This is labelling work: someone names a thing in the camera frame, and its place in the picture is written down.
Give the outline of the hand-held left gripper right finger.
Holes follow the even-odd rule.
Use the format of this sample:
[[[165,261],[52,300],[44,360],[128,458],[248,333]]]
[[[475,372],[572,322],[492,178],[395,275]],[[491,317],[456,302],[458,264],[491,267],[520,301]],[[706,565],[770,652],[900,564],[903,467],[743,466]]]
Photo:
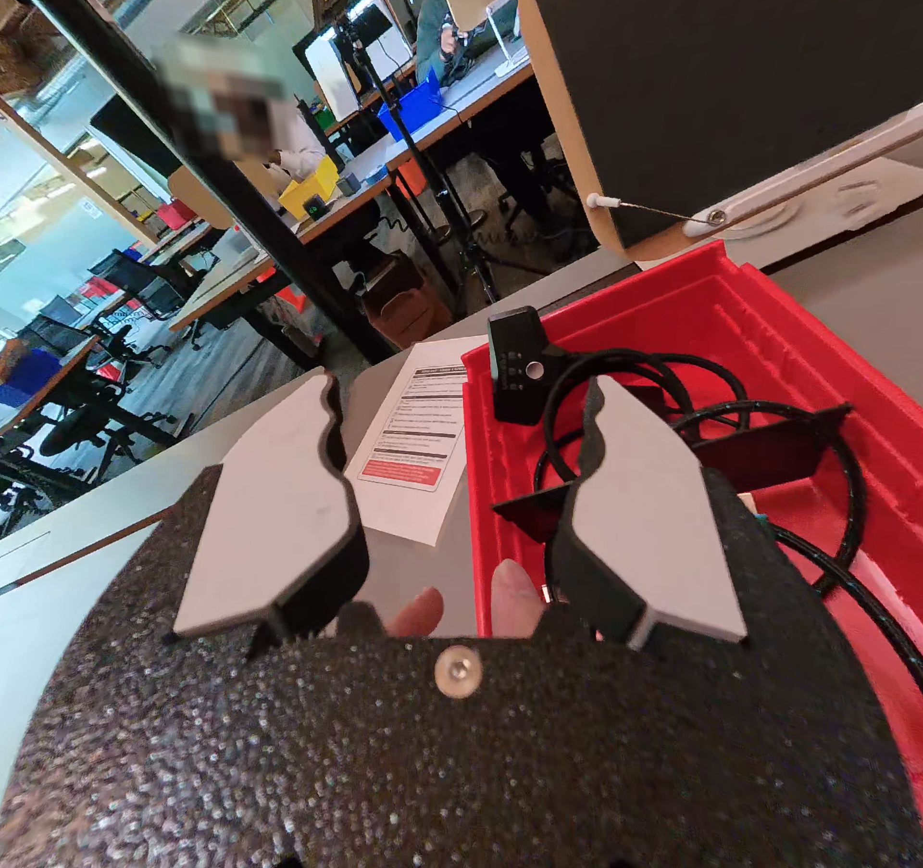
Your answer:
[[[580,475],[552,542],[551,568],[592,632],[640,650],[664,625],[729,643],[748,629],[699,460],[609,376],[593,377]]]

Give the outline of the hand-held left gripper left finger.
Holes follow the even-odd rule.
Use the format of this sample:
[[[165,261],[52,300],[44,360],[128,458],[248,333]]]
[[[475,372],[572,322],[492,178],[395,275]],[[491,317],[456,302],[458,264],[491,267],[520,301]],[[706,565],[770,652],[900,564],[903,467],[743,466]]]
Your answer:
[[[344,475],[340,386],[313,373],[225,455],[165,645],[256,627],[248,650],[322,636],[370,557]]]

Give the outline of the black usb hub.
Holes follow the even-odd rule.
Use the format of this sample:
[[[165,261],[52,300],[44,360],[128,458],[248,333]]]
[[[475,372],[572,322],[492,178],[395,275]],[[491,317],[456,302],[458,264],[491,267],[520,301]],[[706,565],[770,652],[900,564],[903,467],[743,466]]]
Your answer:
[[[487,342],[496,420],[537,425],[551,389],[575,356],[551,343],[531,306],[491,317]]]

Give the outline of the red plastic bin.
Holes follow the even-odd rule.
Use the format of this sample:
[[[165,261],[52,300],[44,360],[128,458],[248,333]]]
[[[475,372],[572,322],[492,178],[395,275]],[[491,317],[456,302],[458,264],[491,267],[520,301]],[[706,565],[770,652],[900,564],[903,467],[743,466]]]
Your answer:
[[[551,343],[577,352],[628,347],[694,354],[725,366],[747,393],[820,410],[849,403],[844,438],[868,486],[868,523],[852,570],[921,650],[921,407],[771,279],[738,267],[715,242],[542,319]],[[512,559],[543,585],[542,550],[492,506],[532,490],[544,437],[494,418],[486,345],[462,357],[477,633],[491,635],[490,583]],[[803,482],[754,494],[769,520],[834,551],[846,521],[831,455]],[[921,809],[921,693],[883,635],[838,589],[827,602],[870,677]]]

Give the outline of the person's left hand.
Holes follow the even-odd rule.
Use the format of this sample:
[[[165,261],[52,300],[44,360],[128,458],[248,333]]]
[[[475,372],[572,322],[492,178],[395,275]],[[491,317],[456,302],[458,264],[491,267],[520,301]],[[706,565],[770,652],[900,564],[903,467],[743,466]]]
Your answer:
[[[505,559],[491,580],[491,626],[495,638],[524,639],[532,636],[547,604],[542,594],[517,562]],[[409,602],[386,627],[389,636],[430,636],[444,614],[444,598],[427,587]]]

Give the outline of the white printed paper sheet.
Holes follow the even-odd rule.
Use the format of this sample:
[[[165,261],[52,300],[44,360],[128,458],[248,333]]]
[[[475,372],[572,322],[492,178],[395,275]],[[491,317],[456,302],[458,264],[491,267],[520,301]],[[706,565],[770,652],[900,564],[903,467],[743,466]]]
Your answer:
[[[345,475],[365,528],[433,547],[466,469],[462,357],[476,335],[416,344]]]

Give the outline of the black bin divider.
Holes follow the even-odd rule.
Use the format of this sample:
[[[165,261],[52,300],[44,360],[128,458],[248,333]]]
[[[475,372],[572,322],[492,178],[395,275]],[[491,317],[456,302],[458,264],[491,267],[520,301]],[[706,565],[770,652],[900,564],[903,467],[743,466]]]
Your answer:
[[[811,478],[832,436],[853,411],[843,403],[805,420],[785,419],[690,446],[704,468],[719,471],[738,493],[758,491]],[[537,543],[557,531],[571,484],[536,491],[495,504],[493,512]]]

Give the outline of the brown box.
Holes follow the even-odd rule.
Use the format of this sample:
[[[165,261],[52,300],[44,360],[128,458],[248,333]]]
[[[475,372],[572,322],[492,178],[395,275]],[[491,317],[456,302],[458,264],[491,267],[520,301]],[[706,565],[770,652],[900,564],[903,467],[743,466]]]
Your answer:
[[[434,285],[402,252],[386,262],[357,295],[367,320],[400,350],[449,328],[453,314]]]

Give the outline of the black office chair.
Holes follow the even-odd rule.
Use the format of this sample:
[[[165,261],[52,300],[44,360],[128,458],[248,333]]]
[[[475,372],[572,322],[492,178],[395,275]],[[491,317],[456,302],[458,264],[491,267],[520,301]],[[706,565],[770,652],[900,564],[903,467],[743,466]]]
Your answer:
[[[119,250],[113,250],[88,271],[127,293],[129,299],[137,300],[161,322],[185,306],[206,276],[202,270],[189,274],[182,265],[154,266]]]
[[[51,430],[42,440],[39,453],[55,458],[78,446],[89,444],[103,449],[97,476],[109,468],[115,455],[121,454],[134,465],[140,459],[133,451],[134,436],[141,436],[160,447],[172,447],[177,435],[161,428],[161,423],[175,425],[178,419],[163,412],[133,413],[122,406],[130,381],[141,367],[157,366],[155,354],[169,353],[165,345],[136,350],[125,339],[129,326],[97,339],[89,331],[78,330],[52,318],[39,316],[18,333],[18,338],[33,351],[51,356],[68,356],[79,346],[91,343],[85,356],[50,389],[46,401],[56,404],[63,414],[55,421],[40,415],[40,425]]]

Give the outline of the yellow storage bin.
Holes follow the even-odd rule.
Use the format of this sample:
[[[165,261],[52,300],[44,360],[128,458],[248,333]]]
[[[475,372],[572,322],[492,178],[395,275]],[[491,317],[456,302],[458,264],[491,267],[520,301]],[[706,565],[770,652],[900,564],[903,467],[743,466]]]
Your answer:
[[[317,221],[329,213],[329,202],[338,190],[340,172],[325,155],[304,180],[291,180],[280,196],[283,209],[298,220]]]

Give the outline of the black metal pole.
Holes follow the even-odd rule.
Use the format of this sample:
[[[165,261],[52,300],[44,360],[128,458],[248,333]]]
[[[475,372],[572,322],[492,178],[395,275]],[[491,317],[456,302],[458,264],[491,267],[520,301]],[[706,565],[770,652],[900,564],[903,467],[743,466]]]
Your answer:
[[[359,314],[330,268],[305,251],[236,164],[195,144],[190,125],[173,115],[153,66],[116,22],[105,20],[90,0],[31,1],[229,210],[286,276],[286,285],[305,292],[370,364],[393,355],[391,344]]]

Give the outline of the black tripod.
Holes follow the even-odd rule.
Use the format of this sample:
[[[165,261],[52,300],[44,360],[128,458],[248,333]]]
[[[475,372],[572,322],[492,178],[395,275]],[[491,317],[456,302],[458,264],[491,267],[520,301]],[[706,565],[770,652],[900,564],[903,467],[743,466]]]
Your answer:
[[[436,202],[448,222],[451,236],[460,245],[463,264],[470,267],[476,274],[480,284],[483,286],[488,303],[491,305],[498,303],[501,295],[496,285],[494,274],[491,271],[491,256],[477,243],[470,216],[460,198],[458,198],[452,183],[447,180],[444,172],[438,169],[414,142],[412,134],[401,116],[399,87],[396,87],[395,92],[387,89],[383,80],[375,71],[375,66],[367,54],[355,22],[348,18],[346,12],[341,12],[333,24],[340,37],[351,43],[353,56],[373,82],[375,89],[391,114],[402,140],[407,144],[412,158],[420,166],[425,180],[432,189]]]

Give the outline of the blue storage bin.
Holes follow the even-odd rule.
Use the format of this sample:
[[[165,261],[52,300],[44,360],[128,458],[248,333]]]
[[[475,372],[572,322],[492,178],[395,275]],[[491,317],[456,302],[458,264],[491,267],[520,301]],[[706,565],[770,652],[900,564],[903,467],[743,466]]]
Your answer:
[[[410,135],[414,135],[429,121],[439,116],[443,110],[442,93],[435,70],[429,69],[420,84],[410,89],[397,101],[399,118]],[[396,141],[403,140],[403,132],[385,104],[377,112],[377,118],[386,128],[387,133]]]

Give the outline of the long grey desk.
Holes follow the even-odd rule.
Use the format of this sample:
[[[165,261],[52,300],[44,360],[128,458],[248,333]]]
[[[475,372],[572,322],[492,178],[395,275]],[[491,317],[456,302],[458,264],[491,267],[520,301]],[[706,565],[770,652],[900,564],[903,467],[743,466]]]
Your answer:
[[[436,145],[446,135],[472,121],[501,97],[534,77],[529,60],[520,66],[505,68],[499,63],[498,50],[491,51],[464,80],[445,91],[444,97],[437,104],[439,116],[414,133],[413,145],[420,150]],[[433,267],[443,266],[445,263],[438,247],[424,229],[409,200],[394,186],[399,167],[410,156],[411,148],[405,141],[396,141],[391,137],[380,139],[345,168],[345,174],[363,177],[360,190],[352,196],[343,196],[340,191],[336,191],[328,214],[315,223],[304,221],[293,225],[291,233],[307,250],[311,247],[327,249],[330,244],[326,237],[330,231],[352,219],[364,205],[386,193],[392,198],[399,215]],[[276,326],[268,323],[259,311],[260,304],[277,291],[304,278],[308,281],[304,294],[317,308],[323,303],[334,305],[329,320],[350,339],[367,361],[376,364],[395,353],[394,345],[352,306],[352,297],[316,254],[306,251],[297,255],[294,260],[295,273],[290,276],[283,272],[283,266],[276,264],[268,252],[260,250],[257,240],[251,242],[251,247],[253,253],[239,253],[208,274],[185,306],[168,320],[170,331],[183,331],[198,320],[221,327],[245,320],[290,359],[306,366],[307,361],[301,352],[289,345],[287,337]]]

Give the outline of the black panel with wooden rim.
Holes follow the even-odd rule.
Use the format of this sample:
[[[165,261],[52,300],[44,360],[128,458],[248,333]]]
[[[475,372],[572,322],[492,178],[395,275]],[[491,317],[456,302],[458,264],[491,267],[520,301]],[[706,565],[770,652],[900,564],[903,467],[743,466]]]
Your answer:
[[[921,0],[520,0],[590,228],[630,258],[921,104]]]

